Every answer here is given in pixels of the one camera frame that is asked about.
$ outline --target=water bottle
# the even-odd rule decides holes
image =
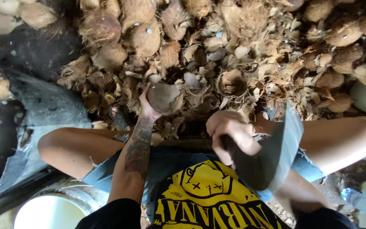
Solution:
[[[359,211],[366,213],[366,196],[362,193],[351,188],[346,188],[341,192],[341,197]]]

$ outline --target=denim shorts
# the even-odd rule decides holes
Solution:
[[[94,170],[87,174],[82,181],[95,188],[109,192],[111,189],[114,166],[118,160],[119,154],[120,151],[99,164]],[[148,175],[142,203],[146,204],[153,201],[150,198],[151,192],[158,182],[167,179],[183,169],[207,160],[219,161],[218,156],[212,150],[187,150],[170,146],[151,147]],[[325,176],[325,174],[307,158],[302,150],[299,150],[297,153],[292,164],[292,169],[297,171],[309,182]],[[258,191],[258,194],[263,201],[267,201],[272,197],[269,190]]]

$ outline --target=pile of coconuts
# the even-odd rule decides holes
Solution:
[[[365,0],[81,0],[85,55],[58,84],[82,94],[97,128],[117,129],[111,105],[139,114],[139,95],[164,116],[159,139],[217,110],[253,121],[256,102],[302,120],[356,112],[366,85]]]
[[[24,22],[40,29],[56,20],[54,10],[36,0],[0,0],[0,35],[11,33]]]

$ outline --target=tattooed arm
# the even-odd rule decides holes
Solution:
[[[148,173],[150,136],[154,122],[161,116],[146,99],[149,87],[150,84],[139,97],[141,113],[138,122],[115,164],[108,202],[129,198],[141,203]]]

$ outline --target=forearm tattoo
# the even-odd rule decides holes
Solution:
[[[143,117],[135,126],[131,136],[131,144],[126,149],[125,171],[140,173],[143,180],[148,173],[150,154],[150,137],[153,122],[149,117]]]

